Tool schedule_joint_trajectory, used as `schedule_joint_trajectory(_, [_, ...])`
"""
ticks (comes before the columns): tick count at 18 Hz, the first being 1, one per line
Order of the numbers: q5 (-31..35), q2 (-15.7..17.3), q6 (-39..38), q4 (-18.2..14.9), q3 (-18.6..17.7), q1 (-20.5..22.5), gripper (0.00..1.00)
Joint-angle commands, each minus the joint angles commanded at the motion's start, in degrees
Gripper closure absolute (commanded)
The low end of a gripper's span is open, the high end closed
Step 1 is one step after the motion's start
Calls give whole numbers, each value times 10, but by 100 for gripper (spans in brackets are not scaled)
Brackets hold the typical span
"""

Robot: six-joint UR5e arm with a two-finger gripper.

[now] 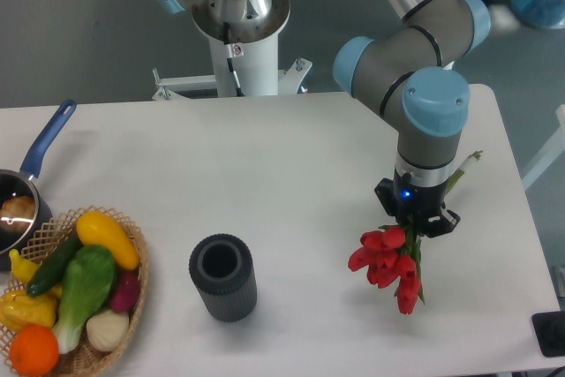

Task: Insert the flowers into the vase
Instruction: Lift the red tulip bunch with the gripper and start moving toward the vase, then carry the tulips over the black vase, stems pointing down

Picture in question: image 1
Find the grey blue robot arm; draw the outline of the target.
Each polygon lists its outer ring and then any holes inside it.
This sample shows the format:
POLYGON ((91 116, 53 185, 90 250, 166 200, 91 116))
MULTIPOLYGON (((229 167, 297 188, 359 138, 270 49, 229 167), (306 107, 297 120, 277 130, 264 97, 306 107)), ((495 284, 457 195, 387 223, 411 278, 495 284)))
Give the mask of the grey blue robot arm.
MULTIPOLYGON (((189 11, 208 38, 221 97, 280 94, 278 35, 289 0, 159 0, 189 11)), ((449 65, 490 30, 480 0, 388 0, 403 30, 383 43, 356 37, 339 50, 336 83, 398 133, 394 176, 376 194, 386 213, 419 236, 451 232, 459 216, 446 208, 456 150, 468 117, 470 88, 449 65)))

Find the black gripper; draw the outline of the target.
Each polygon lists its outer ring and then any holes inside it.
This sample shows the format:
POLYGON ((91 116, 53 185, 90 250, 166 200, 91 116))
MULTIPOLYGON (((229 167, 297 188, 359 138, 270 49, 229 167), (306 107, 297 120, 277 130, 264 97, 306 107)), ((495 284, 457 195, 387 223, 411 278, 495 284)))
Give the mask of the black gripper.
POLYGON ((457 213, 446 209, 447 188, 448 179, 426 187, 411 173, 400 175, 396 170, 394 178, 383 178, 374 192, 386 214, 399 225, 410 224, 418 236, 439 237, 451 233, 461 221, 457 213))

